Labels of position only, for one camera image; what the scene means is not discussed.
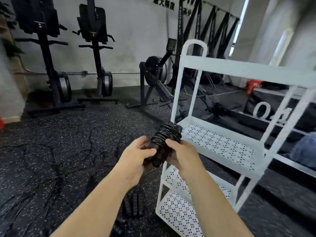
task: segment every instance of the bundled black cable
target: bundled black cable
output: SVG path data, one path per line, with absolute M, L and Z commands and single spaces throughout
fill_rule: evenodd
M 156 154 L 146 159 L 152 163 L 154 167 L 160 167 L 167 159 L 169 153 L 172 151 L 166 144 L 166 139 L 171 139 L 176 142 L 181 140 L 182 127 L 173 123 L 164 123 L 160 126 L 159 131 L 151 138 L 149 148 L 155 148 Z

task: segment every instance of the black jump rope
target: black jump rope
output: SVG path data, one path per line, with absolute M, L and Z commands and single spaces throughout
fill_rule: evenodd
M 71 170 L 69 171 L 62 171 L 61 165 L 56 162 L 53 148 L 42 144 L 42 143 L 30 143 L 30 144 L 21 144 L 21 145 L 14 145 L 14 146 L 2 146 L 2 152 L 4 151 L 12 151 L 12 148 L 21 148 L 23 151 L 22 154 L 22 159 L 23 162 L 26 164 L 26 156 L 29 154 L 27 151 L 27 148 L 29 146 L 36 146 L 40 145 L 42 147 L 46 147 L 49 149 L 50 154 L 52 156 L 52 165 L 51 168 L 55 172 L 55 176 L 53 178 L 48 178 L 43 181 L 41 181 L 35 188 L 32 188 L 30 191 L 26 191 L 27 187 L 29 184 L 33 181 L 34 178 L 37 177 L 38 173 L 36 171 L 32 171 L 31 169 L 28 168 L 28 165 L 26 165 L 27 169 L 29 171 L 34 172 L 34 175 L 32 178 L 29 179 L 27 184 L 25 185 L 23 191 L 21 193 L 18 193 L 17 195 L 14 195 L 7 199 L 5 202 L 0 204 L 0 219 L 1 218 L 6 218 L 8 214 L 10 214 L 12 211 L 16 210 L 14 213 L 13 218 L 6 218 L 0 225 L 0 237 L 15 237 L 18 236 L 19 233 L 18 231 L 14 228 L 14 223 L 18 216 L 20 215 L 21 211 L 30 203 L 31 200 L 38 194 L 39 188 L 41 187 L 42 184 L 53 184 L 54 188 L 53 191 L 51 192 L 49 198 L 46 200 L 44 207 L 38 214 L 32 218 L 32 221 L 22 230 L 22 236 L 26 236 L 27 232 L 30 230 L 31 225 L 35 222 L 35 220 L 40 216 L 40 214 L 45 213 L 44 216 L 44 221 L 49 217 L 52 208 L 55 204 L 56 199 L 65 199 L 65 197 L 61 194 L 61 189 L 62 189 L 62 183 L 66 179 L 67 175 L 71 173 L 75 173 L 78 171 L 82 171 L 86 169 L 87 167 L 90 167 L 92 164 L 95 165 L 95 159 L 99 155 L 105 155 L 106 152 L 100 152 L 97 155 L 92 155 L 92 150 L 93 150 L 93 142 L 92 142 L 92 131 L 90 132 L 89 135 L 89 143 L 90 143 L 90 148 L 84 149 L 81 152 L 85 152 L 86 156 L 85 158 L 75 165 Z M 173 123 L 164 123 L 160 126 L 159 130 L 156 132 L 156 134 L 151 138 L 149 148 L 155 148 L 157 150 L 156 154 L 152 157 L 149 157 L 148 159 L 145 159 L 144 164 L 152 164 L 154 167 L 158 168 L 168 155 L 171 153 L 172 149 L 168 147 L 166 144 L 166 139 L 172 139 L 176 142 L 180 142 L 181 139 L 181 132 L 182 132 L 182 127 L 179 125 L 175 125 Z M 127 135 L 123 136 L 120 138 L 119 143 L 122 141 L 124 137 Z M 118 160 L 119 159 L 119 149 L 121 146 L 119 144 L 116 147 L 116 152 L 115 152 L 115 157 Z M 69 156 L 69 159 L 71 157 L 76 157 L 78 155 L 71 155 Z M 90 158 L 90 165 L 85 166 L 82 168 L 79 168 L 79 165 L 83 164 L 85 161 L 88 161 Z M 90 176 L 88 179 L 87 185 L 86 185 L 86 192 L 85 192 L 85 197 L 88 196 L 93 189 L 97 186 L 98 182 L 95 179 L 94 175 L 97 174 L 97 172 L 103 168 L 107 167 L 114 167 L 114 165 L 104 165 L 104 166 L 99 166 L 97 169 L 94 171 L 93 175 Z M 73 210 L 75 207 L 70 205 L 68 201 L 66 201 L 67 206 Z M 125 229 L 126 229 L 126 224 L 130 218 L 140 218 L 144 214 L 144 195 L 143 195 L 143 189 L 142 189 L 142 184 L 140 183 L 138 186 L 134 187 L 132 190 L 129 191 L 129 193 L 126 194 L 124 197 L 124 200 L 121 204 L 121 207 L 119 209 L 116 221 L 113 225 L 113 229 L 111 232 L 111 236 L 124 236 L 125 234 Z M 47 228 L 43 228 L 43 223 L 41 225 L 41 230 L 40 234 L 43 237 L 50 236 L 50 234 L 55 230 L 55 226 L 50 226 Z

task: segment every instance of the white cart post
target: white cart post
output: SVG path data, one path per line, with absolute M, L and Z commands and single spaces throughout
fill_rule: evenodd
M 202 56 L 187 55 L 188 47 L 191 44 L 199 44 L 203 47 Z M 200 154 L 241 174 L 240 179 L 234 186 L 209 173 L 219 185 L 232 207 L 238 212 L 259 179 L 263 176 L 273 156 L 278 152 L 290 131 L 314 98 L 316 92 L 316 71 L 294 70 L 286 67 L 206 58 L 206 53 L 207 45 L 202 41 L 188 40 L 184 44 L 180 58 L 171 121 L 174 122 L 175 120 L 184 68 L 198 70 L 189 115 L 178 123 L 183 127 L 182 139 L 193 144 Z M 291 85 L 260 141 L 192 116 L 202 71 Z M 265 150 L 264 143 L 298 86 L 306 88 L 305 94 L 293 110 L 270 150 Z M 246 177 L 250 181 L 236 202 L 238 189 Z M 170 190 L 161 200 L 161 191 L 164 185 Z M 181 236 L 202 236 L 188 186 L 181 179 L 178 170 L 174 166 L 170 166 L 167 169 L 166 163 L 163 165 L 161 175 L 156 214 Z

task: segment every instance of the person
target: person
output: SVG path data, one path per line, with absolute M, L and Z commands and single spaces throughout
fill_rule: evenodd
M 122 153 L 112 171 L 97 185 L 78 208 L 55 230 L 51 237 L 109 236 L 125 194 L 138 184 L 144 159 L 155 149 L 144 149 L 146 136 L 134 140 Z M 231 207 L 223 192 L 205 170 L 195 147 L 170 139 L 174 152 L 167 162 L 179 169 L 187 182 L 193 205 L 205 237 L 253 237 Z

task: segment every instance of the black rubber floor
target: black rubber floor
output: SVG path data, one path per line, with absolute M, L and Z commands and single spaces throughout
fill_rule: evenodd
M 166 106 L 124 107 L 138 96 L 138 87 L 117 88 L 118 105 L 26 118 L 0 132 L 1 237 L 7 230 L 6 237 L 42 236 L 57 228 L 84 200 L 92 175 L 101 181 L 130 141 L 170 119 Z M 236 183 L 236 173 L 201 158 L 209 171 Z M 155 216 L 160 174 L 161 168 L 143 177 L 144 217 L 129 220 L 126 236 L 177 236 Z M 316 236 L 316 183 L 306 176 L 297 181 L 298 175 L 269 169 L 249 196 L 239 215 L 256 237 Z

